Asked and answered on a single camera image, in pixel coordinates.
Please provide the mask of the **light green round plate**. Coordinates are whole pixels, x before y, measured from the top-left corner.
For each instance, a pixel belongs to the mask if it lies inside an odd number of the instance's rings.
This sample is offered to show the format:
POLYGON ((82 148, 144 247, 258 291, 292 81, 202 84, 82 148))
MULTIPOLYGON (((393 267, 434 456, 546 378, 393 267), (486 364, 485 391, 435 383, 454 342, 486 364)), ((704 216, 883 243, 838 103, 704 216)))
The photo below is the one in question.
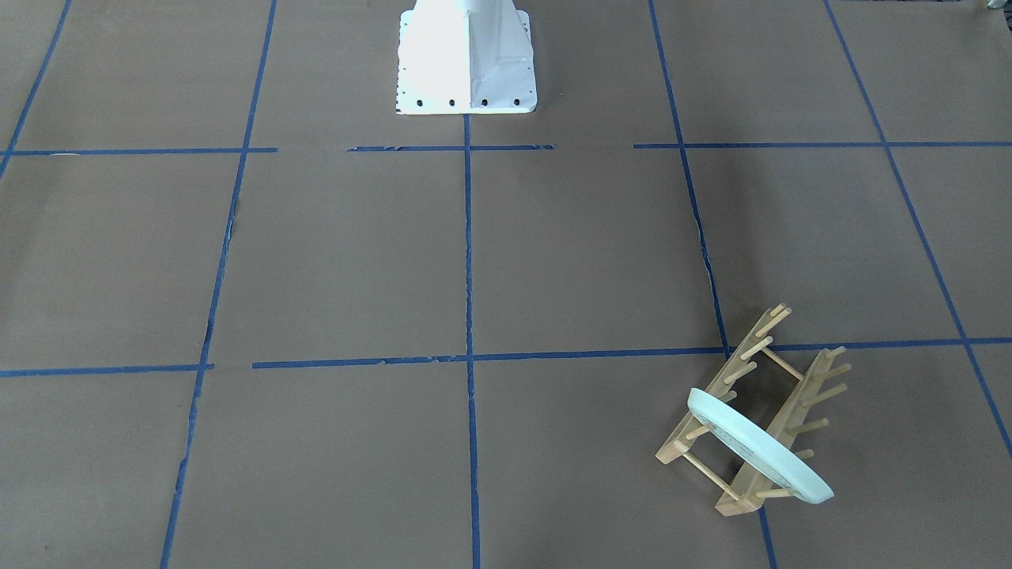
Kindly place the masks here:
POLYGON ((810 504, 834 497, 831 487, 794 451, 777 442, 769 432, 727 403, 698 388, 690 390, 687 403, 705 433, 714 435, 724 446, 776 485, 774 489, 758 492, 758 497, 795 497, 810 504))

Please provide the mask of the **wooden plate drying rack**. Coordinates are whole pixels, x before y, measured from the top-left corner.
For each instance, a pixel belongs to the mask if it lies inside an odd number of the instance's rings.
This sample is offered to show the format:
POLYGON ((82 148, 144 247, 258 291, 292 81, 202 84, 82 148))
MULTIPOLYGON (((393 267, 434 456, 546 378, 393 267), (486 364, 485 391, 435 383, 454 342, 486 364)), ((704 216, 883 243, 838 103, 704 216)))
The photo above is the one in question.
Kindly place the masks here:
POLYGON ((770 499, 794 498, 808 504, 831 500, 835 493, 809 465, 810 449, 794 450, 795 440, 806 432, 828 426, 828 419, 807 419, 817 404, 842 394, 846 384, 827 388, 825 382, 851 370, 837 365, 845 347, 822 349, 802 372, 773 352, 773 329, 791 315, 784 303, 770 307, 738 343, 715 378, 704 388, 693 388, 687 397, 688 411, 676 428, 655 452, 663 465, 684 460, 716 484, 722 495, 715 509, 723 516, 752 514, 770 499), (766 357, 795 379, 795 386, 767 426, 760 426, 731 407, 737 393, 734 386, 757 370, 756 356, 766 357), (725 448, 741 458, 743 465, 731 481, 724 480, 691 451, 704 435, 713 435, 725 448))

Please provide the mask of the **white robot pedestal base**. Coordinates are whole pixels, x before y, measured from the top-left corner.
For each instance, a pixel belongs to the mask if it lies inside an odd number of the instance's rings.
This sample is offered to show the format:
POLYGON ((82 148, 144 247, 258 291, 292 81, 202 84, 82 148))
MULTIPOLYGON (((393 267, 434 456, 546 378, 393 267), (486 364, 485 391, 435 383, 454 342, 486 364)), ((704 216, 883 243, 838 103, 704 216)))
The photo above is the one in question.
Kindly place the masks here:
POLYGON ((513 1, 417 1, 400 14, 398 115, 506 115, 538 107, 534 40, 513 1))

